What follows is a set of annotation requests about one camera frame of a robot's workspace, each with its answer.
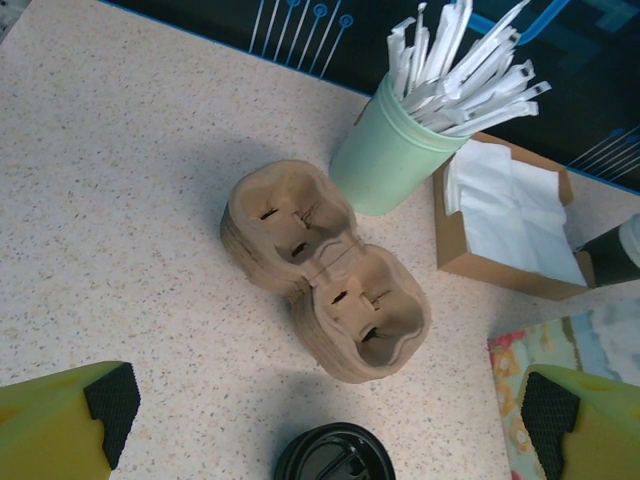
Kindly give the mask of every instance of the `black cup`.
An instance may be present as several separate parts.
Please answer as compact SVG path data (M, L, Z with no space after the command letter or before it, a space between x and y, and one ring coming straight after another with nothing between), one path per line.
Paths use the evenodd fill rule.
M380 441L351 423L332 423L300 435L286 448L275 480L395 480Z
M631 259L627 251L627 249L633 247L627 246L625 249L624 242L620 240L620 229L631 231L631 222L633 220L634 218L632 217L628 222L603 233L579 249L588 252L591 256L597 287L629 282L640 278L640 268Z

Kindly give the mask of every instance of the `white napkin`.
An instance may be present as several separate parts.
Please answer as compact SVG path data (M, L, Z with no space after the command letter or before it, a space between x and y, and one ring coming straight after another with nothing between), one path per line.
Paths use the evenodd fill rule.
M586 285L564 233L558 183L557 172L513 161L505 146L470 140L447 169L445 209L462 212L471 253Z

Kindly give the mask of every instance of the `cardboard napkin dispenser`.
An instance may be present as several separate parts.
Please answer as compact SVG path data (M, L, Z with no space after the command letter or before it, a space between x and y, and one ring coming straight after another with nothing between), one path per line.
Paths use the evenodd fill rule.
M427 335L418 283L391 253L362 242L351 205L306 162L275 162L240 180L221 238L251 283L291 302L300 341L338 380L397 372Z
M477 133L473 138L479 142L509 147L513 160L558 172L560 201L566 206L573 200L569 175L564 166L485 133ZM445 171L450 162L451 159L436 170L433 176L438 270L549 300L562 300L594 288L593 266L586 252L575 254L587 282L586 287L554 280L537 273L524 272L469 252L462 212L447 216L445 211Z

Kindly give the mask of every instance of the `yellow object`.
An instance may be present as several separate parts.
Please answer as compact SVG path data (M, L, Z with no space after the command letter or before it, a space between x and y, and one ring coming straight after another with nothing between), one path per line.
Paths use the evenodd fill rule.
M580 397L573 432L562 437L562 480L639 478L640 387L567 368L531 365L520 389L521 406L533 372Z
M105 429L91 418L84 389L121 365L96 363L0 388L0 477L108 479Z

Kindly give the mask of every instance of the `wall graphic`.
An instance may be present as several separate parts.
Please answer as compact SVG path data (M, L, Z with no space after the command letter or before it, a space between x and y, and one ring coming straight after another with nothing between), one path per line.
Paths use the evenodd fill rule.
M386 36L416 0L111 0L112 4L315 77L372 94ZM433 32L443 0L429 2ZM477 0L464 51L516 0ZM532 0L516 19L517 61L553 90L541 115L490 133L640 191L640 0Z

